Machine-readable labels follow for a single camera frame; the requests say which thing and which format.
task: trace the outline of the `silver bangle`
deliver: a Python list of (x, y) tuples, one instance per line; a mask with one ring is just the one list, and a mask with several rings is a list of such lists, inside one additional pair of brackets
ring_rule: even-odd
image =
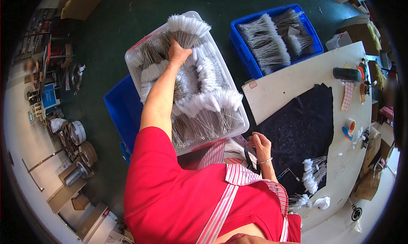
[(265, 163), (267, 163), (267, 162), (270, 162), (270, 161), (272, 161), (272, 157), (271, 158), (269, 158), (268, 160), (266, 160), (266, 161), (263, 161), (263, 162), (257, 162), (256, 164), (257, 165), (263, 165), (263, 164), (265, 164)]

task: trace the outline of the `white table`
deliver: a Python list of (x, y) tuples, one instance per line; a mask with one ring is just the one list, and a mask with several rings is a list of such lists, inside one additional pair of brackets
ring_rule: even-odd
[(330, 196), (330, 206), (325, 211), (309, 210), (309, 216), (302, 219), (303, 232), (319, 225), (344, 206), (363, 164), (366, 149), (361, 149), (361, 142), (353, 149), (352, 143), (345, 139), (341, 128), (347, 118), (354, 119), (356, 124), (353, 141), (357, 140), (360, 127), (366, 129), (371, 122), (371, 96), (366, 95), (366, 101), (362, 104), (359, 90), (355, 88), (349, 111), (341, 111), (344, 85), (333, 77), (333, 68), (343, 68), (346, 63), (350, 68), (357, 67), (365, 56), (363, 43), (359, 41), (283, 68), (242, 86), (257, 124), (293, 98), (313, 88), (314, 84), (324, 83), (332, 87), (334, 137), (327, 159), (327, 181), (326, 186), (311, 198), (314, 202), (318, 198)]

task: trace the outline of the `person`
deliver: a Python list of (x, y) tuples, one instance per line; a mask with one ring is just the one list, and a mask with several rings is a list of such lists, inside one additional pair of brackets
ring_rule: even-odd
[[(288, 197), (271, 163), (271, 142), (252, 133), (211, 146), (198, 170), (183, 170), (171, 143), (176, 74), (192, 53), (174, 38), (169, 64), (147, 96), (125, 185), (125, 223), (137, 243), (300, 242), (300, 217), (288, 215)], [(249, 145), (262, 177), (225, 163), (227, 149)]]
[(24, 71), (27, 72), (25, 82), (34, 83), (35, 80), (38, 80), (42, 77), (43, 72), (41, 71), (43, 59), (41, 54), (33, 55), (31, 58), (28, 58), (24, 63)]

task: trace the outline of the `hand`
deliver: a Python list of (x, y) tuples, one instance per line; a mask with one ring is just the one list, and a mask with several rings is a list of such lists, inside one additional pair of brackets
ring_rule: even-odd
[(169, 62), (173, 62), (178, 66), (181, 66), (193, 51), (191, 49), (182, 48), (173, 36), (171, 36), (170, 40), (171, 47), (169, 49)]
[(271, 157), (271, 142), (262, 133), (253, 132), (248, 144), (256, 148), (258, 162), (264, 162)]

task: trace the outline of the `floor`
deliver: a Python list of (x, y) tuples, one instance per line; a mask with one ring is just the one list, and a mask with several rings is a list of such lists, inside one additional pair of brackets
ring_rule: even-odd
[[(103, 0), (86, 21), (69, 25), (74, 53), (86, 65), (81, 88), (62, 91), (61, 108), (69, 121), (80, 120), (98, 154), (95, 176), (87, 179), (84, 192), (93, 204), (103, 202), (123, 217), (123, 193), (128, 165), (122, 158), (121, 141), (103, 96), (128, 73), (124, 55), (127, 49), (166, 22), (169, 15), (197, 11), (212, 26), (211, 34), (239, 90), (247, 81), (242, 65), (230, 43), (232, 20), (261, 10), (298, 3), (312, 22), (324, 44), (344, 19), (359, 12), (348, 3), (333, 0)], [(255, 126), (249, 106), (244, 107)]]

